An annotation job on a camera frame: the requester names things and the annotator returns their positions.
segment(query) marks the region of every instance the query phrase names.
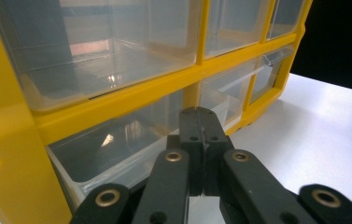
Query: yellow frame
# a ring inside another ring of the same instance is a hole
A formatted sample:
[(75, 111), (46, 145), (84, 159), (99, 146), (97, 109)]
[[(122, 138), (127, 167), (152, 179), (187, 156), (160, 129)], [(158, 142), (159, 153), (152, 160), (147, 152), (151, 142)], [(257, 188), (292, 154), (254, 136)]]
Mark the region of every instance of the yellow frame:
[[(275, 0), (271, 1), (260, 43), (204, 60), (205, 35), (199, 37), (197, 63), (190, 68), (153, 78), (94, 100), (50, 112), (28, 108), (0, 38), (0, 221), (1, 223), (66, 223), (71, 213), (44, 147), (105, 120), (120, 117), (159, 98), (184, 89), (184, 106), (199, 102), (200, 81), (264, 53), (300, 45), (312, 0), (305, 0), (294, 33), (266, 41)], [(200, 34), (207, 29), (209, 0), (204, 0)], [(295, 52), (281, 65), (275, 86), (249, 104), (251, 78), (241, 121), (227, 134), (255, 121), (284, 90)]]

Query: clear plastic drawer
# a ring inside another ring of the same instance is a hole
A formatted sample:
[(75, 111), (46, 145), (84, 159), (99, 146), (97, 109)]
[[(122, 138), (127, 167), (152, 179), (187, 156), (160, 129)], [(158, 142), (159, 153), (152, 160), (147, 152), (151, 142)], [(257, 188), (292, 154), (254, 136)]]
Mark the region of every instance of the clear plastic drawer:
[(302, 6), (303, 0), (276, 0), (267, 39), (294, 32)]
[(48, 110), (191, 66), (200, 0), (0, 0), (27, 102)]
[(214, 111), (228, 130), (240, 121), (250, 78), (261, 69), (257, 58), (203, 80), (199, 105)]
[(205, 58), (260, 41), (268, 0), (211, 0)]
[(263, 69), (257, 74), (251, 103), (262, 97), (264, 93), (274, 86), (281, 63), (293, 52), (294, 48), (289, 45), (262, 56)]
[(104, 183), (128, 188), (148, 177), (167, 134), (178, 130), (183, 91), (48, 146), (55, 170), (76, 208)]

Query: black background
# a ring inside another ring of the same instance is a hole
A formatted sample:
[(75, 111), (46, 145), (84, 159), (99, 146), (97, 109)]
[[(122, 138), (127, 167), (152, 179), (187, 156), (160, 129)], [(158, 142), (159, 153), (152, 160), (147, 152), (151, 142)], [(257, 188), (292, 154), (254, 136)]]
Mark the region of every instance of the black background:
[(313, 0), (291, 73), (352, 89), (352, 1)]

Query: white table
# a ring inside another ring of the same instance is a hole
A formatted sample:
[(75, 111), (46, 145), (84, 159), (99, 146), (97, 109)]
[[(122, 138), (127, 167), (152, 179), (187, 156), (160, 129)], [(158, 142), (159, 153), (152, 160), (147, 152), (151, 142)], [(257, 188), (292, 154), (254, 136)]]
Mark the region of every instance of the white table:
[[(231, 139), (285, 188), (318, 183), (352, 201), (352, 90), (291, 75), (280, 99)], [(223, 223), (218, 200), (207, 201), (191, 208), (191, 224)]]

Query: plastic drawer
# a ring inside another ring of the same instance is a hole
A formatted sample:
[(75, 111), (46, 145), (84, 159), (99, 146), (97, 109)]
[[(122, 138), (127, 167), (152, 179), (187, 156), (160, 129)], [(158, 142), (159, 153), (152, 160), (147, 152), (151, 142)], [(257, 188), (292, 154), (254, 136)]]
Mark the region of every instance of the plastic drawer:
[(211, 0), (205, 58), (260, 41), (269, 0)]
[(261, 69), (257, 58), (204, 79), (199, 105), (213, 110), (227, 131), (240, 121), (250, 78)]
[(166, 148), (166, 136), (177, 132), (183, 91), (177, 91), (131, 114), (111, 119), (48, 146), (48, 153), (76, 208), (104, 183), (132, 187), (148, 177)]
[(29, 106), (49, 110), (195, 62), (200, 0), (0, 0)]
[(264, 93), (274, 86), (281, 63), (293, 52), (294, 48), (288, 45), (262, 56), (264, 66), (257, 74), (251, 96), (251, 103), (262, 97)]
[(295, 31), (301, 16), (303, 0), (276, 0), (267, 39), (273, 39)]

